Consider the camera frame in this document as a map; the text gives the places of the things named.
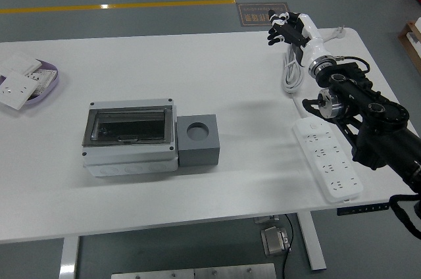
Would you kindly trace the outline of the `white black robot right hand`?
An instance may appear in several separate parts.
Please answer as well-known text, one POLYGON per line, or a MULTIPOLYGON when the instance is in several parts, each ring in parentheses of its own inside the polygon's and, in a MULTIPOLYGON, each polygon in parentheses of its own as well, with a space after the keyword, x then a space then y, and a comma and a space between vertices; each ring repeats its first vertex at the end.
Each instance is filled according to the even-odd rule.
POLYGON ((291 45, 297 62, 313 77, 319 69, 336 64, 309 15, 293 12, 277 14, 270 9, 268 17, 272 25, 268 31, 268 44, 284 42, 291 45))

